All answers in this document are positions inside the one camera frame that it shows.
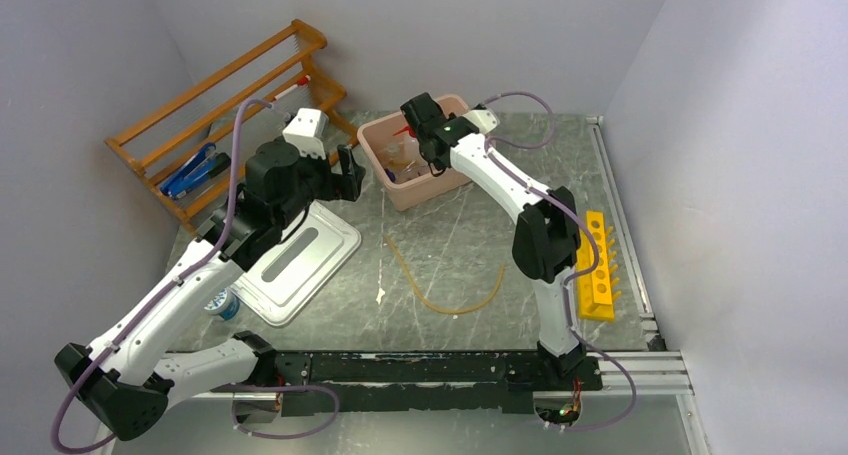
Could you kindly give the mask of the clear glass beaker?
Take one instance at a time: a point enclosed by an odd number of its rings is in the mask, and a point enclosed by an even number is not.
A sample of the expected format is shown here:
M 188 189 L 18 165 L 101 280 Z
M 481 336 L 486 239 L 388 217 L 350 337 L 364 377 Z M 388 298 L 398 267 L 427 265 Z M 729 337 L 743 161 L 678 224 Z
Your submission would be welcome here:
M 381 152 L 381 163 L 393 173 L 402 172 L 412 166 L 414 158 L 407 154 L 404 144 L 392 143 Z

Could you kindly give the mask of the white red-capped squeeze bottle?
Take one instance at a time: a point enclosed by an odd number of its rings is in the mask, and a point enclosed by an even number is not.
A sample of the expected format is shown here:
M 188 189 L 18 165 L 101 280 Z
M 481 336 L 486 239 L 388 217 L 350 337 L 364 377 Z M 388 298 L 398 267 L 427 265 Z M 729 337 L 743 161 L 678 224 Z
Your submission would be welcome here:
M 422 158 L 419 152 L 419 143 L 417 138 L 412 133 L 412 130 L 409 126 L 404 127 L 398 132 L 392 135 L 392 143 L 404 144 L 407 150 L 407 154 L 414 158 L 414 162 L 412 166 L 418 166 L 422 164 Z

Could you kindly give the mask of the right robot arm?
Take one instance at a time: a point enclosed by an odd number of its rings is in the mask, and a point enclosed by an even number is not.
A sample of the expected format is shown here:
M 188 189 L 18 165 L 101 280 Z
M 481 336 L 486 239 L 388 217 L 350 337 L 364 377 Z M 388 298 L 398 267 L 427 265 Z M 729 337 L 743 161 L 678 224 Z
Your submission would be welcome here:
M 499 120 L 483 104 L 456 114 L 423 93 L 405 102 L 400 111 L 432 169 L 464 175 L 512 220 L 512 258 L 531 281 L 540 316 L 540 377 L 550 388 L 565 388 L 586 357 L 569 306 L 581 243 L 570 192 L 564 187 L 550 189 L 497 151 L 491 133 Z

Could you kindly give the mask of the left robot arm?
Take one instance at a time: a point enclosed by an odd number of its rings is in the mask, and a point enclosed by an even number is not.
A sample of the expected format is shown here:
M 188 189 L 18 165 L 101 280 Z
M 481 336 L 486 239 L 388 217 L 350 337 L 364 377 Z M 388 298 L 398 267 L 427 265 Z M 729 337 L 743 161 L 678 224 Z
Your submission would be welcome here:
M 325 156 L 283 138 L 261 145 L 245 174 L 229 181 L 225 204 L 201 225 L 178 265 L 106 332 L 59 350 L 54 362 L 68 391 L 51 423 L 57 451 L 70 452 L 60 429 L 73 402 L 106 425 L 111 439 L 128 441 L 195 395 L 228 384 L 261 391 L 277 380 L 276 350 L 250 331 L 187 355 L 166 352 L 314 202 L 359 198 L 365 169 L 350 147 L 339 146 L 337 153 L 341 168 L 334 171 Z

